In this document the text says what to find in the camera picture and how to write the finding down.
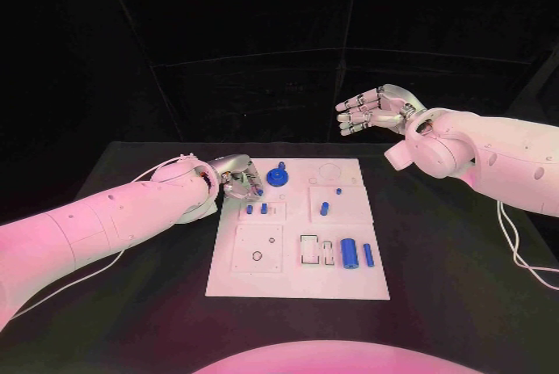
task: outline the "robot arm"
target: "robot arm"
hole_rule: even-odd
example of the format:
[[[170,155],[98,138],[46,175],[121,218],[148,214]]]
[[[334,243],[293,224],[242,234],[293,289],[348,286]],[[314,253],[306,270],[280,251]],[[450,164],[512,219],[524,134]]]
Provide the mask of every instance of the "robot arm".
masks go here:
[[[342,136],[370,126],[404,135],[384,153],[396,170],[412,162],[430,176],[525,211],[559,216],[559,128],[426,109],[412,93],[383,85],[335,106]]]
[[[233,198],[256,200],[262,195],[246,155],[207,163],[181,156],[151,170],[149,181],[134,181],[0,226],[0,330],[50,282],[174,224],[211,214],[219,184]]]

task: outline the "white board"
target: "white board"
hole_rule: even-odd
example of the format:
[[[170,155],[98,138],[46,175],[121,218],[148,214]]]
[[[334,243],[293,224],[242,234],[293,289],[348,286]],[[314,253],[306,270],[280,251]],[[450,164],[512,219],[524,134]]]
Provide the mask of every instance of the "white board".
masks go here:
[[[272,187],[265,175],[279,161],[288,182]],[[223,201],[206,296],[389,300],[358,161],[255,158],[252,162],[263,197],[256,203]],[[322,202],[329,205],[325,216],[319,215]],[[355,269],[342,268],[344,238],[355,240]]]

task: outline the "white cable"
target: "white cable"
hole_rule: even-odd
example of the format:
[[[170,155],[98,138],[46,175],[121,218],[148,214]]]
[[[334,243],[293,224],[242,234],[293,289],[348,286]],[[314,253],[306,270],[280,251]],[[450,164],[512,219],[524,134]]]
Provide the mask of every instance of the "white cable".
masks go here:
[[[504,216],[504,218],[507,219],[507,223],[510,224],[510,227],[512,228],[512,232],[514,232],[514,244],[512,244],[512,241],[508,237],[508,233],[507,233],[507,230],[504,229],[504,224],[502,224],[502,219],[501,219],[501,215]],[[512,250],[512,260],[514,260],[514,263],[518,267],[523,267],[524,269],[527,269],[530,271],[530,273],[533,274],[533,276],[537,278],[538,282],[550,289],[554,289],[554,290],[559,290],[559,287],[556,287],[554,285],[550,285],[547,282],[543,281],[538,273],[535,271],[550,271],[553,273],[559,273],[559,269],[553,269],[551,267],[533,267],[527,264],[527,262],[524,261],[524,259],[520,257],[518,255],[518,245],[520,245],[520,236],[518,236],[518,230],[515,229],[515,226],[514,226],[514,223],[512,221],[510,220],[508,218],[508,215],[507,213],[504,212],[504,205],[502,205],[502,202],[497,201],[497,218],[498,218],[498,224],[501,225],[501,230],[502,230],[502,233],[504,233],[504,238],[507,239],[507,242],[508,242],[508,245],[510,245],[510,249]]]
[[[136,182],[138,179],[142,178],[142,176],[145,176],[152,170],[158,170],[165,164],[168,164],[170,162],[174,162],[177,160],[180,160],[184,156],[180,155],[177,158],[171,158],[170,160],[167,160],[165,162],[162,162],[161,164],[158,164],[157,166],[154,166],[149,170],[147,170],[139,176],[136,176],[136,178],[131,181],[131,183]],[[112,262],[102,268],[99,269],[95,273],[92,273],[90,275],[86,275],[85,277],[82,277],[80,279],[77,279],[76,281],[73,281],[73,283],[69,283],[67,285],[61,286],[59,290],[54,291],[54,293],[51,293],[44,299],[41,299],[37,303],[34,303],[28,308],[23,309],[23,311],[20,311],[11,318],[10,320],[14,320],[20,315],[23,315],[25,312],[28,312],[37,305],[43,304],[56,294],[59,294],[66,288],[69,288],[72,285],[80,283],[85,279],[87,279],[89,277],[93,277],[95,275],[98,275],[102,271],[105,271],[112,265],[113,263],[118,261],[119,259],[119,256],[122,255],[123,253],[123,250],[118,253],[116,257],[113,258]]]

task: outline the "table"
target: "table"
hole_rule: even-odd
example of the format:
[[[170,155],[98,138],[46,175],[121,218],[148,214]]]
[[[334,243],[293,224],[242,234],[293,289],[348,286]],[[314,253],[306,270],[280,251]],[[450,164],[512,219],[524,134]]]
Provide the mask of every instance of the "table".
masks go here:
[[[456,179],[433,179],[414,167],[396,172],[387,148],[110,143],[77,198],[129,182],[180,153],[204,161],[230,153],[358,158],[391,299],[206,297],[217,213],[126,250],[112,268],[8,323],[0,372],[184,373],[252,348],[312,339],[387,344],[481,372],[556,372],[559,292],[512,264],[495,202]],[[525,261],[556,265],[525,214],[507,210]],[[66,276],[37,298],[110,259]]]

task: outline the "circular hole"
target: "circular hole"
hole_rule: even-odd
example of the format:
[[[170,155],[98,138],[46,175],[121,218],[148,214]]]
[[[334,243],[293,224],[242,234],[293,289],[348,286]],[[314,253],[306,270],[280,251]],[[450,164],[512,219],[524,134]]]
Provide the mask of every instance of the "circular hole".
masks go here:
[[[541,176],[543,176],[543,173],[544,173],[544,169],[543,169],[541,167],[538,167],[538,168],[535,169],[535,172],[533,173],[533,178],[534,178],[535,180],[540,180],[540,178],[541,178]]]
[[[488,166],[492,166],[495,164],[495,161],[497,161],[497,155],[492,153],[491,157],[488,158]]]

